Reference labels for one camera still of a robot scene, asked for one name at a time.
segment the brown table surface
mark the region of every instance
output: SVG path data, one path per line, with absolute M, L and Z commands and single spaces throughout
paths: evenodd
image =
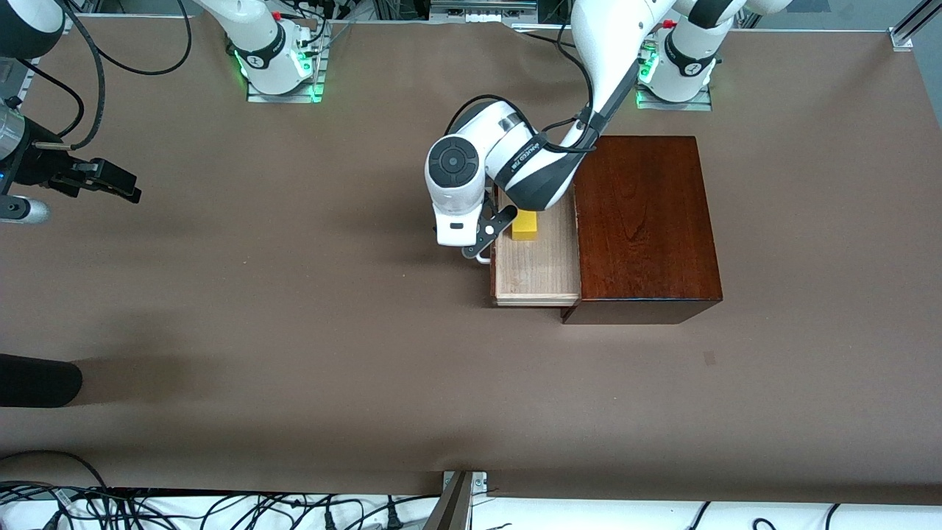
M 88 22 L 138 67 L 183 45 L 179 19 Z M 81 154 L 141 204 L 19 189 L 54 217 L 0 230 L 0 347 L 88 377 L 86 405 L 0 411 L 3 451 L 116 486 L 405 493 L 473 468 L 503 494 L 942 502 L 942 135 L 886 35 L 733 33 L 713 112 L 625 105 L 610 134 L 696 136 L 725 300 L 599 327 L 489 307 L 487 268 L 431 232 L 422 164 L 461 102 L 581 105 L 552 46 L 357 25 L 323 104 L 272 106 L 194 31 L 172 75 L 106 65 Z M 41 65 L 93 101 L 77 34 Z M 60 128 L 72 102 L 35 83 L 25 111 Z

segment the yellow block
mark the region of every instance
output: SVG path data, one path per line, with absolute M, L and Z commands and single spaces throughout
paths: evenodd
M 518 210 L 511 225 L 511 239 L 515 241 L 536 240 L 536 212 Z

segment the wooden box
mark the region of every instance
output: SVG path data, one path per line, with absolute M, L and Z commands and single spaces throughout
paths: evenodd
M 603 137 L 537 241 L 494 248 L 499 306 L 565 323 L 681 323 L 723 299 L 696 139 Z

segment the circular joint cap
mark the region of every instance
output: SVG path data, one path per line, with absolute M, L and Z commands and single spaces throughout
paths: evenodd
M 460 188 L 474 178 L 478 150 L 464 138 L 442 138 L 429 153 L 429 176 L 442 188 Z

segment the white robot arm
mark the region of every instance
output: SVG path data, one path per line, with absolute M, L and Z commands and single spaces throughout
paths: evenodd
M 689 101 L 707 83 L 716 54 L 733 27 L 736 13 L 747 7 L 760 15 L 784 9 L 791 0 L 677 0 L 684 15 L 677 26 L 658 34 L 658 64 L 642 83 L 660 99 Z
M 258 91 L 283 94 L 312 75 L 311 30 L 307 27 L 285 19 L 276 21 L 262 0 L 194 2 L 225 30 L 242 71 Z
M 456 119 L 432 146 L 425 165 L 439 244 L 464 247 L 466 257 L 475 257 L 496 239 L 495 228 L 506 227 L 494 227 L 480 215 L 487 177 L 523 209 L 541 211 L 560 200 L 579 163 L 634 88 L 637 51 L 673 3 L 576 1 L 572 33 L 590 84 L 590 102 L 559 145 L 506 100 L 477 104 Z
M 510 224 L 515 209 L 495 212 L 494 217 L 482 213 L 488 177 L 526 210 L 545 210 L 560 200 L 582 159 L 638 82 L 638 51 L 671 7 L 685 18 L 673 30 L 660 32 L 658 60 L 645 70 L 642 82 L 661 99 L 682 102 L 709 81 L 716 52 L 737 11 L 748 6 L 758 14 L 771 14 L 790 2 L 577 0 L 572 34 L 585 64 L 589 104 L 560 145 L 550 143 L 502 98 L 481 96 L 469 103 L 497 101 L 467 110 L 465 105 L 426 158 L 439 244 L 461 246 L 465 257 L 477 257 Z

